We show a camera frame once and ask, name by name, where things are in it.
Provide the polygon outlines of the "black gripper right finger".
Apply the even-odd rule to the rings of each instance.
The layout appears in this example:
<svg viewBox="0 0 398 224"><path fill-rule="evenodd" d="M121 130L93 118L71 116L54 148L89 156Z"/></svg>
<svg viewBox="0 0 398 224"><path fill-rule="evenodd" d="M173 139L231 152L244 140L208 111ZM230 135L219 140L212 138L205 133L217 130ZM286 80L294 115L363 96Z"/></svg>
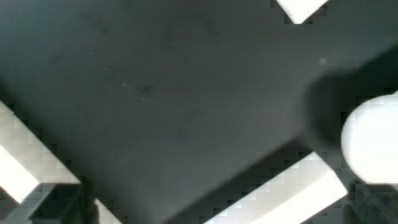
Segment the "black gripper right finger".
<svg viewBox="0 0 398 224"><path fill-rule="evenodd" d="M398 224L398 189L388 184L354 184L345 224Z"/></svg>

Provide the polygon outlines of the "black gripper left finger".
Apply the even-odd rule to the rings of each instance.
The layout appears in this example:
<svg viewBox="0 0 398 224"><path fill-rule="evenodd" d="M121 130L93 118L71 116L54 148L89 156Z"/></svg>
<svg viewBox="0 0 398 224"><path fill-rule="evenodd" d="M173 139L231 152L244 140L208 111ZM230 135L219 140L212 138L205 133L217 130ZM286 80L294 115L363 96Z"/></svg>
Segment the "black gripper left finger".
<svg viewBox="0 0 398 224"><path fill-rule="evenodd" d="M91 186L43 183L6 216L2 224L96 224Z"/></svg>

